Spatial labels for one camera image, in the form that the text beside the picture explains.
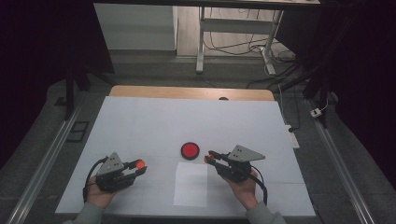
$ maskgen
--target orange gripper tip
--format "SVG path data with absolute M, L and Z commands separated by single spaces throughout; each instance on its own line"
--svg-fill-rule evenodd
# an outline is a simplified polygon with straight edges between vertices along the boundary
M 142 169 L 145 166 L 146 166 L 146 164 L 145 164 L 144 161 L 137 161 L 136 162 L 136 168 L 139 169 L 139 170 Z
M 213 159 L 213 155 L 207 155 L 208 158 Z

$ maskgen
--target metal frame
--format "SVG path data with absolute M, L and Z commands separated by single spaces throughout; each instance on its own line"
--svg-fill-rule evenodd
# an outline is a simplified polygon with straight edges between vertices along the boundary
M 85 92 L 81 93 L 78 96 L 74 112 L 70 115 L 69 120 L 65 120 L 61 125 L 60 130 L 57 132 L 54 140 L 47 149 L 46 154 L 44 155 L 37 169 L 35 170 L 33 177 L 30 179 L 29 184 L 24 190 L 20 200 L 12 211 L 11 216 L 7 221 L 7 224 L 23 223 L 26 219 L 27 215 L 30 212 L 30 209 L 33 206 L 33 203 L 35 202 L 35 198 L 43 187 L 44 182 L 46 181 L 46 178 L 50 173 L 50 169 L 52 168 L 53 163 L 55 163 L 56 158 L 58 157 L 58 154 L 61 151 L 62 146 L 64 145 L 64 141 L 66 140 L 66 137 L 69 134 L 73 123 L 78 116 L 78 113 L 85 101 L 85 98 Z
M 228 7 L 269 10 L 317 11 L 323 8 L 336 8 L 334 4 L 311 4 L 293 1 L 255 1 L 255 0 L 94 0 L 94 3 L 146 5 L 146 6 L 179 6 L 179 7 Z
M 308 100 L 305 100 L 305 103 L 309 106 L 309 108 L 311 109 L 314 108 L 313 106 L 311 106 Z M 329 153 L 329 156 L 332 159 L 332 164 L 334 165 L 334 168 L 337 171 L 337 174 L 344 185 L 344 189 L 346 190 L 346 193 L 349 195 L 350 200 L 353 206 L 355 207 L 356 214 L 361 220 L 361 223 L 375 224 L 373 215 L 371 214 L 366 201 L 364 201 L 364 198 L 361 195 L 361 191 L 356 186 L 352 175 L 347 169 L 347 166 L 344 163 L 344 160 L 340 152 L 338 151 L 337 146 L 332 140 L 332 136 L 330 135 L 329 131 L 323 128 L 323 126 L 320 124 L 320 121 L 318 119 L 315 119 L 315 125 Z
M 268 74 L 276 74 L 274 66 L 271 63 L 269 52 L 283 11 L 277 10 L 273 21 L 241 21 L 211 18 L 206 19 L 205 7 L 200 7 L 200 9 L 200 33 L 197 50 L 197 64 L 195 69 L 197 74 L 202 74 L 204 72 L 204 32 L 268 35 L 265 48 L 261 48 L 262 57 Z

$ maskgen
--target person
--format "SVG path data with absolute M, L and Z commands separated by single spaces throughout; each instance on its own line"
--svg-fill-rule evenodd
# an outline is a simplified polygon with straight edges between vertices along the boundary
M 233 195 L 247 209 L 246 216 L 250 224 L 283 224 L 286 223 L 280 213 L 271 213 L 264 202 L 256 199 L 256 182 L 248 178 L 246 181 L 234 183 L 223 177 L 233 190 Z M 118 193 L 107 193 L 99 190 L 95 184 L 96 176 L 90 178 L 88 186 L 87 202 L 74 220 L 68 220 L 64 224 L 98 224 L 101 223 L 102 214 Z
M 96 175 L 90 178 L 88 184 L 87 202 L 78 213 L 74 220 L 68 220 L 64 224 L 99 224 L 102 221 L 102 215 L 105 209 L 113 200 L 113 197 L 118 193 L 103 192 L 95 184 Z
M 257 177 L 257 173 L 252 170 L 251 174 Z M 256 182 L 248 178 L 247 180 L 235 183 L 225 177 L 223 179 L 230 185 L 233 195 L 247 209 L 246 216 L 250 224 L 283 224 L 285 219 L 280 213 L 271 213 L 264 202 L 256 199 Z

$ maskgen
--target finger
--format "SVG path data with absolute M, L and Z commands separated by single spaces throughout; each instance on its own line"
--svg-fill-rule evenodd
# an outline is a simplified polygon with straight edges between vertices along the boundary
M 91 176 L 90 181 L 88 181 L 88 184 L 94 184 L 96 183 L 96 175 Z
M 251 169 L 251 174 L 252 174 L 254 177 L 257 177 L 257 176 L 258 176 L 257 172 L 256 172 L 253 168 Z

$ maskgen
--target hand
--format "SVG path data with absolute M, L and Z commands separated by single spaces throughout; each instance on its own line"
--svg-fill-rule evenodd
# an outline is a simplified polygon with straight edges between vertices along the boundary
M 255 171 L 251 171 L 251 174 L 257 177 L 257 173 Z M 223 177 L 223 179 L 230 185 L 233 190 L 233 195 L 235 195 L 236 199 L 244 205 L 247 210 L 254 208 L 258 202 L 256 199 L 256 182 L 251 178 L 239 183 L 235 183 L 228 178 Z
M 93 203 L 101 208 L 107 208 L 113 197 L 118 193 L 118 191 L 114 193 L 101 191 L 96 185 L 95 181 L 96 175 L 92 176 L 88 183 L 87 202 Z

